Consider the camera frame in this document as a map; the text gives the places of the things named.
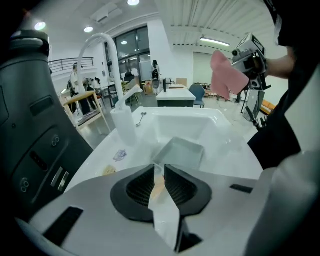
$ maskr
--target sink basin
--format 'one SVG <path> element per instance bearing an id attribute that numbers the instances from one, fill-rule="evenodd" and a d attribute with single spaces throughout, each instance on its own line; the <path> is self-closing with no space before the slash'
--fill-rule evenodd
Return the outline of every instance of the sink basin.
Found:
<path id="1" fill-rule="evenodd" d="M 117 172 L 148 165 L 174 137 L 203 146 L 198 171 L 257 180 L 262 167 L 243 137 L 217 109 L 187 107 L 139 107 L 133 113 L 138 143 L 126 146 L 117 129 L 94 150 L 69 183 L 77 184 L 103 175 L 107 166 Z"/>

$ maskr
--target pink towel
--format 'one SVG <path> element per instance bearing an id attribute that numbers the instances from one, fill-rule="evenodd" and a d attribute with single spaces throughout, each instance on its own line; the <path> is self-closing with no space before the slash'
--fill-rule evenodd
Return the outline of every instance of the pink towel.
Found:
<path id="1" fill-rule="evenodd" d="M 211 91 L 230 99 L 229 90 L 238 94 L 249 82 L 249 78 L 232 67 L 230 61 L 219 50 L 212 54 L 210 63 L 212 73 Z"/>

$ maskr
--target faucet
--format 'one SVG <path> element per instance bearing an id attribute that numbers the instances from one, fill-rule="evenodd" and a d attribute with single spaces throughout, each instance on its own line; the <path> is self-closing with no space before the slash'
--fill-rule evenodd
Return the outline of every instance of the faucet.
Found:
<path id="1" fill-rule="evenodd" d="M 96 39 L 103 39 L 104 42 L 107 42 L 109 49 L 110 49 L 110 53 L 111 53 L 111 60 L 112 60 L 112 67 L 113 67 L 113 75 L 114 75 L 114 83 L 115 83 L 115 89 L 116 92 L 118 94 L 118 99 L 120 104 L 118 104 L 118 107 L 120 109 L 122 109 L 122 107 L 124 107 L 126 105 L 125 100 L 121 100 L 124 97 L 124 92 L 122 90 L 122 84 L 121 84 L 121 78 L 120 78 L 120 70 L 119 70 L 119 62 L 118 62 L 118 52 L 117 52 L 117 48 L 116 48 L 116 44 L 113 41 L 113 39 L 111 38 L 110 35 L 105 34 L 105 33 L 97 33 L 92 35 L 91 37 L 89 37 L 89 39 L 87 41 L 85 41 L 84 46 L 82 47 L 80 54 L 79 54 L 79 58 L 77 61 L 77 66 L 81 67 L 81 62 L 84 56 L 84 52 L 85 50 L 88 48 L 88 46 L 90 45 L 90 43 Z M 78 81 L 80 81 L 82 83 L 82 75 L 81 75 L 81 68 L 78 69 Z M 84 91 L 84 87 L 80 86 L 79 87 L 79 92 L 80 93 L 85 93 Z"/>

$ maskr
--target ceiling light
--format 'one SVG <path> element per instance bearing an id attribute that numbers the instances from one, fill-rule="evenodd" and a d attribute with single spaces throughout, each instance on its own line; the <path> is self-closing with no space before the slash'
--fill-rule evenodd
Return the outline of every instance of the ceiling light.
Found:
<path id="1" fill-rule="evenodd" d="M 87 26 L 85 29 L 84 29 L 84 32 L 86 33 L 90 33 L 94 30 L 94 28 L 92 26 Z"/>
<path id="2" fill-rule="evenodd" d="M 228 44 L 226 42 L 221 42 L 221 41 L 213 40 L 210 38 L 201 37 L 200 40 L 204 41 L 204 42 L 215 43 L 215 44 L 222 45 L 222 46 L 230 46 L 230 44 Z"/>
<path id="3" fill-rule="evenodd" d="M 128 0 L 128 5 L 136 6 L 140 3 L 140 0 Z"/>
<path id="4" fill-rule="evenodd" d="M 34 29 L 39 31 L 39 30 L 43 30 L 45 27 L 46 27 L 46 23 L 42 21 L 35 24 Z"/>

